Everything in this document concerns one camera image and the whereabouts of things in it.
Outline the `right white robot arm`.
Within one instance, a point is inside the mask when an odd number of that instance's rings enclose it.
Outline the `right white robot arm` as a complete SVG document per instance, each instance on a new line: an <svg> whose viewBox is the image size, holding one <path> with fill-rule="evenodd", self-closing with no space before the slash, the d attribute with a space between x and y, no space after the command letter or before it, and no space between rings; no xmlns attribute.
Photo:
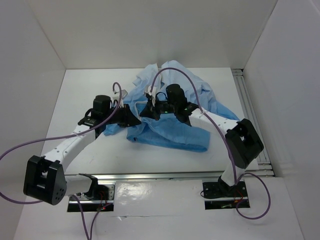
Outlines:
<svg viewBox="0 0 320 240"><path fill-rule="evenodd" d="M158 121L161 115L174 114L190 127L200 128L222 138L230 164L219 178L218 190L230 196L251 162L264 150L264 145L252 122L246 118L234 120L205 110L200 103L187 100L179 84L166 87L166 99L159 100L150 85L144 89L147 103L140 116Z"/></svg>

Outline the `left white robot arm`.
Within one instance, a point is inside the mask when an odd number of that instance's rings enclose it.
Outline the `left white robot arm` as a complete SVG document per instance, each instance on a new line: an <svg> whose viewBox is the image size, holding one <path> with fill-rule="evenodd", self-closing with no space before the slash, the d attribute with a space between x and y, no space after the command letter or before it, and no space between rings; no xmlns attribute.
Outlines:
<svg viewBox="0 0 320 240"><path fill-rule="evenodd" d="M43 156L32 156L26 166L23 193L53 206L65 196L82 194L92 200L108 189L98 179L87 173L66 176L65 170L88 145L93 143L107 125L117 124L122 128L133 127L141 121L122 100L112 100L106 95L97 95L93 106L77 123L71 137L65 139Z"/></svg>

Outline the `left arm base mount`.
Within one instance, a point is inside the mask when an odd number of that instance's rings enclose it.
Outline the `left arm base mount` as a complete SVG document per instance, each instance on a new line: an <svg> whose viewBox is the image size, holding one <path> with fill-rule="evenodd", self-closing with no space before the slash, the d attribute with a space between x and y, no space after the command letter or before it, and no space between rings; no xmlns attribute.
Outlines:
<svg viewBox="0 0 320 240"><path fill-rule="evenodd" d="M115 184L99 183L98 178L86 173L66 177L67 212L112 212L114 210Z"/></svg>

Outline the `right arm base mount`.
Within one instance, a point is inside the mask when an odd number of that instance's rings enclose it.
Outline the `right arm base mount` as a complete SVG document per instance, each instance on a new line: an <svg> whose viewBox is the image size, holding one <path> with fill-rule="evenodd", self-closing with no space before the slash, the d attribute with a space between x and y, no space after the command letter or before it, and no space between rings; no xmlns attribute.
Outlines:
<svg viewBox="0 0 320 240"><path fill-rule="evenodd" d="M230 187L219 178L216 181L203 182L202 188L200 196L204 199L205 210L235 209L237 205L238 208L250 208L244 181Z"/></svg>

